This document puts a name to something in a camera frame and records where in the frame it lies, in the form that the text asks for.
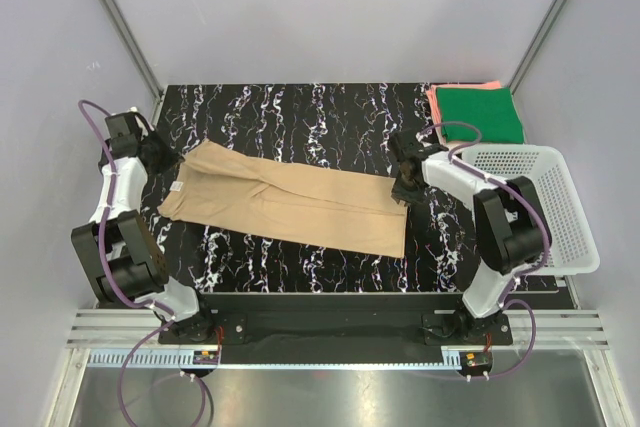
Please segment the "beige t shirt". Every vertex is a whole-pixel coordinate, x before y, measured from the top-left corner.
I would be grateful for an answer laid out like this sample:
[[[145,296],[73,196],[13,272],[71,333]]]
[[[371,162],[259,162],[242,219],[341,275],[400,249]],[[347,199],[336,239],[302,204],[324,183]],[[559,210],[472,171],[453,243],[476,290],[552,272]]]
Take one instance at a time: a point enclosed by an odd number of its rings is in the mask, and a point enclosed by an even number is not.
[[[188,152],[158,208],[173,221],[401,258],[406,207],[393,179],[250,157],[209,140]]]

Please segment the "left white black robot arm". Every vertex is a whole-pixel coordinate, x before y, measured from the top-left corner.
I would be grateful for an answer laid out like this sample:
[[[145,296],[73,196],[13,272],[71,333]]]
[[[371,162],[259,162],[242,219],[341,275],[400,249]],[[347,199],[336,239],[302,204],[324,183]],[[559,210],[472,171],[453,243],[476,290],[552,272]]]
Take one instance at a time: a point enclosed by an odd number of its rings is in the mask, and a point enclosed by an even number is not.
[[[215,333],[216,319],[203,299],[169,274],[165,256],[141,216],[150,177],[173,167],[173,152],[136,109],[105,118],[109,137],[99,137],[102,188],[89,221],[71,242],[98,301],[147,308],[178,338],[196,343]]]

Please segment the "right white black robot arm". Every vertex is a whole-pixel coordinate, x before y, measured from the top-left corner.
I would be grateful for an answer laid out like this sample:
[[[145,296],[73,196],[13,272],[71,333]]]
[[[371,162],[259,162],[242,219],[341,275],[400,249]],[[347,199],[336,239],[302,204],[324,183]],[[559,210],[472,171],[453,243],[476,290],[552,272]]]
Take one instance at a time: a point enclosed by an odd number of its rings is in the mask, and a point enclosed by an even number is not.
[[[551,234],[536,187],[526,176],[510,180],[482,171],[440,144],[423,144],[413,131],[391,135],[399,164],[391,195],[416,205],[427,188],[438,188],[471,212],[479,267],[454,313],[426,331],[438,339],[476,343],[503,311],[507,295],[546,262]]]

